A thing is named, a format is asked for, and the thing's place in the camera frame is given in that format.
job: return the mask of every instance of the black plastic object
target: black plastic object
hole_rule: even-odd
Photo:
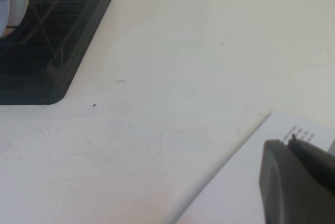
[[[264,144],[260,189],[267,224],[335,223],[335,157],[293,139]]]
[[[26,15],[0,38],[0,105],[61,100],[111,0],[29,0]]]

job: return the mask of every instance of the black rack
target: black rack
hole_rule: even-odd
[[[0,104],[61,100],[111,0],[29,0],[23,21],[0,38]]]

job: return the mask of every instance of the white desk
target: white desk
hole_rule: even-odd
[[[265,116],[334,128],[334,98],[335,0],[113,0],[62,101],[0,107],[0,223],[169,223]]]

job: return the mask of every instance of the white paper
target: white paper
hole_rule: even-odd
[[[287,143],[292,134],[325,151],[335,139],[334,130],[313,121],[288,113],[272,114],[201,191],[177,224],[265,223],[259,189],[263,144],[269,139]]]

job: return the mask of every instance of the black plastic stand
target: black plastic stand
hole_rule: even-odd
[[[0,105],[61,100],[111,0],[29,0],[15,31],[0,38]]]

